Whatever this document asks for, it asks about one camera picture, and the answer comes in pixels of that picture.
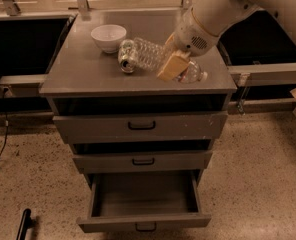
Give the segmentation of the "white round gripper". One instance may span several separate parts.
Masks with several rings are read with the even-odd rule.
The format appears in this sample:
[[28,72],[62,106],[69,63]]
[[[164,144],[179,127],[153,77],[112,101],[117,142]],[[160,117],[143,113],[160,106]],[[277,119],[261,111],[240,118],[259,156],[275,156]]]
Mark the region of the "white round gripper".
[[218,40],[218,36],[212,35],[197,20],[193,9],[187,10],[175,28],[174,34],[171,34],[164,44],[165,47],[175,45],[179,50],[169,56],[157,77],[164,81],[177,77],[188,68],[190,55],[206,54]]

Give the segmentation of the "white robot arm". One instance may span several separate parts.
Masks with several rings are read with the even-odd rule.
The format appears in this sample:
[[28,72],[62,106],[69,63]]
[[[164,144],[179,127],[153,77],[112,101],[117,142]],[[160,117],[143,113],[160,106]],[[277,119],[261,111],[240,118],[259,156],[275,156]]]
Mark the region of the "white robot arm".
[[191,57],[206,54],[231,26],[258,9],[267,11],[296,45],[296,0],[198,0],[166,41],[170,53],[162,57],[158,77],[168,81],[180,75]]

